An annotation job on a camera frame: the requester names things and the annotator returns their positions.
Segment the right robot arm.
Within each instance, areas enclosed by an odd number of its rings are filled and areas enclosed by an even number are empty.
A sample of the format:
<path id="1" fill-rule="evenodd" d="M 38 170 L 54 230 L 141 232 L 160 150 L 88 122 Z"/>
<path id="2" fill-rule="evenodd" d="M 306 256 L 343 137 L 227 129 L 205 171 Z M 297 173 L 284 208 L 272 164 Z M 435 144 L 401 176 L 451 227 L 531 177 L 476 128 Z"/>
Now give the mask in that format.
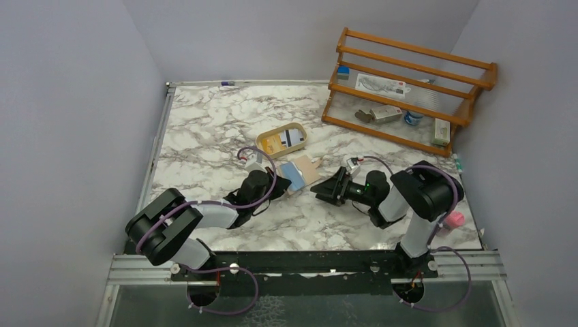
<path id="1" fill-rule="evenodd" d="M 370 221 L 385 229 L 412 212 L 408 229 L 396 246 L 395 272 L 410 277 L 421 267 L 419 258 L 431 253 L 431 243 L 440 224 L 463 200 L 460 182 L 428 161 L 420 161 L 405 170 L 371 170 L 364 183 L 355 183 L 364 157 L 349 157 L 338 171 L 311 191 L 316 198 L 341 206 L 356 202 L 367 207 Z"/>

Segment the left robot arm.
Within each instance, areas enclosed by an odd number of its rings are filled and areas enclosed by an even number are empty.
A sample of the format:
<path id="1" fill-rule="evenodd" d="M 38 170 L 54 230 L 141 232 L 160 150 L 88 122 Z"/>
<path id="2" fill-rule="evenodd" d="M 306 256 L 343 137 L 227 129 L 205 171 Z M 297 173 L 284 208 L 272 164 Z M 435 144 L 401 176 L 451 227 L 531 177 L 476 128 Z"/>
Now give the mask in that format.
<path id="1" fill-rule="evenodd" d="M 239 228 L 259 215 L 262 203 L 280 198 L 291 184 L 267 169 L 251 171 L 223 200 L 187 201 L 178 189 L 169 188 L 127 223 L 125 233 L 136 245 L 136 253 L 152 265 L 173 261 L 187 266 L 195 278 L 207 279 L 214 271 L 214 254 L 191 233 L 201 228 Z"/>

